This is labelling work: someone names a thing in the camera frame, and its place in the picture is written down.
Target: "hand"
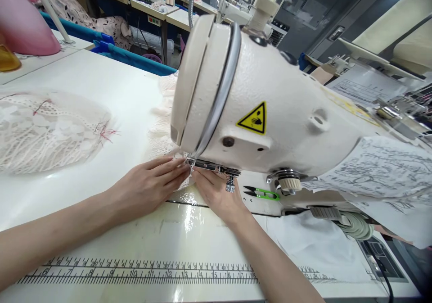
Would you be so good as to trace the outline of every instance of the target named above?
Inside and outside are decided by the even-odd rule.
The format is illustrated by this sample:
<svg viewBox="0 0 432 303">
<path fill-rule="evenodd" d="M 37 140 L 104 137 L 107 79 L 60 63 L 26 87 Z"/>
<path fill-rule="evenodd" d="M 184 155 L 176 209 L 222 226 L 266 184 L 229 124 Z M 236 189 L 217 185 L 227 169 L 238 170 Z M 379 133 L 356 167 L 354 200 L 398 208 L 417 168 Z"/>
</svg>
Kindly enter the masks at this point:
<svg viewBox="0 0 432 303">
<path fill-rule="evenodd" d="M 192 177 L 209 208 L 228 227 L 233 227 L 246 216 L 252 216 L 242 201 L 237 179 L 235 180 L 235 192 L 229 193 L 225 190 L 225 175 L 198 168 L 192 173 Z"/>
<path fill-rule="evenodd" d="M 115 223 L 135 220 L 156 210 L 189 176 L 185 159 L 157 158 L 132 168 L 105 193 L 113 204 Z"/>
</svg>

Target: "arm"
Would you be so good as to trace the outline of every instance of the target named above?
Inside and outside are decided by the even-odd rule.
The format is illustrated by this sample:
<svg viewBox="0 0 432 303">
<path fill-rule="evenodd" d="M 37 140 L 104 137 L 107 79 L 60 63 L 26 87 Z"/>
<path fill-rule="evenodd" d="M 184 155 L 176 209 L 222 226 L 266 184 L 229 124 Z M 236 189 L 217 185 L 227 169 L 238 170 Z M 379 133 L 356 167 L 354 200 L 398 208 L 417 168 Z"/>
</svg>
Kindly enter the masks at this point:
<svg viewBox="0 0 432 303">
<path fill-rule="evenodd" d="M 143 163 L 103 193 L 0 232 L 0 291 L 52 257 L 153 212 L 189 176 L 183 162 Z"/>
<path fill-rule="evenodd" d="M 264 232 L 240 196 L 225 191 L 225 176 L 199 169 L 192 174 L 208 206 L 235 234 L 240 247 L 271 303 L 324 303 L 297 266 Z"/>
</svg>

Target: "ruler markings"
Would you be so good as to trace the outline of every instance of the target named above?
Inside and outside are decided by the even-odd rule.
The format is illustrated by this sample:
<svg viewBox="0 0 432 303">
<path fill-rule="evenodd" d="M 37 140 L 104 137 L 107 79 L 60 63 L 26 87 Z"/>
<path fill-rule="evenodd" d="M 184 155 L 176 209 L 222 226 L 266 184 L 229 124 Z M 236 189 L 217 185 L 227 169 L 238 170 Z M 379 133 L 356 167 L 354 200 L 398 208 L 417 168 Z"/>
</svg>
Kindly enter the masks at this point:
<svg viewBox="0 0 432 303">
<path fill-rule="evenodd" d="M 313 284 L 347 283 L 298 266 Z M 371 281 L 374 274 L 367 270 Z M 54 257 L 16 284 L 258 284 L 249 264 Z"/>
</svg>

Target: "machine screw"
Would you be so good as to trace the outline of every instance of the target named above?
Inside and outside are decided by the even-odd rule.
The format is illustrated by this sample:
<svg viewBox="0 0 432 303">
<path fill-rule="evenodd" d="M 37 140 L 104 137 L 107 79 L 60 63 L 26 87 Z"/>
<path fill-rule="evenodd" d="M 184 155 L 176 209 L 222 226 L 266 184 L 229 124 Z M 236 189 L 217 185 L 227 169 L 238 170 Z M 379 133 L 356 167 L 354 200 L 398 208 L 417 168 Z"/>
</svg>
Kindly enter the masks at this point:
<svg viewBox="0 0 432 303">
<path fill-rule="evenodd" d="M 234 145 L 234 139 L 232 137 L 226 137 L 222 140 L 223 146 L 229 148 Z"/>
<path fill-rule="evenodd" d="M 292 64 L 292 65 L 298 64 L 297 59 L 291 53 L 280 51 L 280 54 L 281 54 L 281 56 L 283 56 L 283 58 L 285 60 L 287 60 L 287 62 L 289 64 Z"/>
<path fill-rule="evenodd" d="M 261 45 L 264 47 L 267 46 L 267 41 L 264 40 L 263 38 L 256 36 L 256 35 L 249 35 L 249 37 L 251 38 L 252 41 L 257 43 L 258 45 Z"/>
</svg>

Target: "warning label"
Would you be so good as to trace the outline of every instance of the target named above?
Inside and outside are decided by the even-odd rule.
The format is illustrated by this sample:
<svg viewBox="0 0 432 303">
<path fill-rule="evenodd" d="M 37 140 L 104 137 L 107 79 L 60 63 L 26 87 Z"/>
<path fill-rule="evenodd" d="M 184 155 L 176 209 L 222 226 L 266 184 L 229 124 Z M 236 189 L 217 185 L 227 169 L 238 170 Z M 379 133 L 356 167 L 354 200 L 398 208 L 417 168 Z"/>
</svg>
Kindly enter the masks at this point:
<svg viewBox="0 0 432 303">
<path fill-rule="evenodd" d="M 266 102 L 262 102 L 249 114 L 237 122 L 237 126 L 246 130 L 262 134 L 266 133 Z"/>
</svg>

